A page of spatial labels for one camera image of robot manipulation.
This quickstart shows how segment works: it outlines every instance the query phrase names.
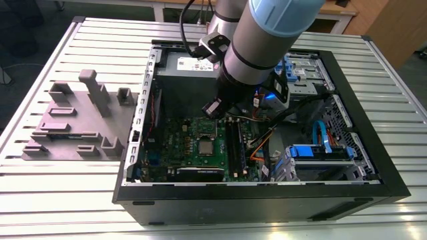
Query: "black computer case frame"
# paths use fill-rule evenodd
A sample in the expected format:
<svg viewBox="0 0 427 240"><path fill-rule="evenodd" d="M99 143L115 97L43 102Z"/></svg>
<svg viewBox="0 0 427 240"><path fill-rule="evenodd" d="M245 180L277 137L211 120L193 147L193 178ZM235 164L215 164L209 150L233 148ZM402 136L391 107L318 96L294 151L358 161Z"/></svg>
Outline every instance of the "black computer case frame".
<svg viewBox="0 0 427 240"><path fill-rule="evenodd" d="M337 220L411 195L334 54L309 49L291 51L319 54L355 126L351 131L359 135L382 184L123 186L123 160L112 202L123 205L142 225Z"/></svg>

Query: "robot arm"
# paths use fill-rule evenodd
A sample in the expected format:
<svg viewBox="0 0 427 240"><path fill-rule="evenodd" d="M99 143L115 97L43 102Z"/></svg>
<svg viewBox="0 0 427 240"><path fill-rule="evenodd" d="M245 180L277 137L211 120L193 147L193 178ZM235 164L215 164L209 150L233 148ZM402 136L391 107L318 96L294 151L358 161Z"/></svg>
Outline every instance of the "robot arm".
<svg viewBox="0 0 427 240"><path fill-rule="evenodd" d="M211 119L222 118L234 104L254 95L298 37L314 23L325 2L249 0L221 66L217 98L203 107ZM218 12L215 18L223 22L233 19ZM214 27L231 35L230 27Z"/></svg>

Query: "black cable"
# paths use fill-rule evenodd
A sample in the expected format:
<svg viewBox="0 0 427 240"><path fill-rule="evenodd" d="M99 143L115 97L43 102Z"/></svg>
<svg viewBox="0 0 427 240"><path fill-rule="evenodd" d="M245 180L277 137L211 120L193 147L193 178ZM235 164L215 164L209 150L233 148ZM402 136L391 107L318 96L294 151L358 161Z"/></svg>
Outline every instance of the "black cable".
<svg viewBox="0 0 427 240"><path fill-rule="evenodd" d="M269 182L273 177L273 160L270 159L270 139L267 139L265 145L262 146L262 154L265 157L265 165L269 168L269 176L267 176L267 182Z"/></svg>
<svg viewBox="0 0 427 240"><path fill-rule="evenodd" d="M293 115L294 113L297 113L297 111L309 103L311 103L313 101L317 100L322 100L326 99L331 94L330 93L323 93L321 95L317 96L309 96L306 97L303 100L299 101L299 103L290 107L289 109L283 110L278 116L274 117L274 119L270 121L269 123L269 130L261 135L261 137L255 138L255 140L253 141L253 143L257 143L261 139L265 139L267 137L267 135L274 131L275 127L278 126L278 124L287 118L287 116Z"/></svg>
<svg viewBox="0 0 427 240"><path fill-rule="evenodd" d="M286 68L286 60L282 58L282 72L281 72L281 79L285 80L285 84L289 84L289 78L287 78L287 68Z"/></svg>
<svg viewBox="0 0 427 240"><path fill-rule="evenodd" d="M209 6L211 7L211 12L213 12L213 16L214 16L215 12L214 12L214 7L213 7L213 2L211 2L211 0L209 0Z"/></svg>
<svg viewBox="0 0 427 240"><path fill-rule="evenodd" d="M205 5L206 5L206 0L202 0L202 8L201 8L201 17L199 17L199 20L201 20L201 24L203 24L203 22L202 22L202 17L203 17L203 7L205 7Z"/></svg>
<svg viewBox="0 0 427 240"><path fill-rule="evenodd" d="M190 45L189 45L187 38L186 38L186 33L185 33L185 15L186 15L186 12L187 12L190 6L194 4L194 2L195 2L195 0L190 0L189 1L185 9L181 12L181 16L179 16L181 38L182 38L182 42L185 44L185 48L186 48L187 53L190 54L190 56L194 56L194 52L190 49Z"/></svg>
<svg viewBox="0 0 427 240"><path fill-rule="evenodd" d="M205 10L205 24L207 24L207 21L209 21L209 9L210 9L210 6L209 4L206 4L206 10Z"/></svg>

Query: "blue drive bracket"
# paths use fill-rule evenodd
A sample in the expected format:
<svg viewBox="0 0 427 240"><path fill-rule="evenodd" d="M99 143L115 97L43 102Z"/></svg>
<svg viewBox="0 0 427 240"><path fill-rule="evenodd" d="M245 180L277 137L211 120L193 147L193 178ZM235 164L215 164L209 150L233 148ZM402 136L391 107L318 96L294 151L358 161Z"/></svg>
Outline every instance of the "blue drive bracket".
<svg viewBox="0 0 427 240"><path fill-rule="evenodd" d="M321 135L322 135L322 145L325 145L326 153L333 153L329 134L327 134L327 126L326 123L321 120L315 121L313 124L313 144L318 143L318 128L321 128Z"/></svg>
<svg viewBox="0 0 427 240"><path fill-rule="evenodd" d="M286 70L287 81L295 83L299 80L299 76L297 76L294 74L293 67L294 67L294 64L290 63L289 56L285 56L285 70ZM281 71L282 71L282 61L275 66L274 71L275 71L277 74L281 73Z"/></svg>

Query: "white slatted table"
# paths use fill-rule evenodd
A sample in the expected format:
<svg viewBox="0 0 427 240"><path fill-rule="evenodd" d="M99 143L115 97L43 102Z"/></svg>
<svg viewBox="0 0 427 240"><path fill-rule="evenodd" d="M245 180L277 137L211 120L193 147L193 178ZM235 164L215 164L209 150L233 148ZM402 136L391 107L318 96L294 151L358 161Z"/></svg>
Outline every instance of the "white slatted table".
<svg viewBox="0 0 427 240"><path fill-rule="evenodd" d="M205 27L186 25L198 41ZM305 33L295 48L333 51L413 196L334 222L142 227L114 205L118 162L24 161L22 150L56 81L86 89L95 69L108 91L143 81L153 39L181 40L175 23L87 18L74 22L0 136L0 238L427 239L427 124L421 106L377 47L358 36Z"/></svg>

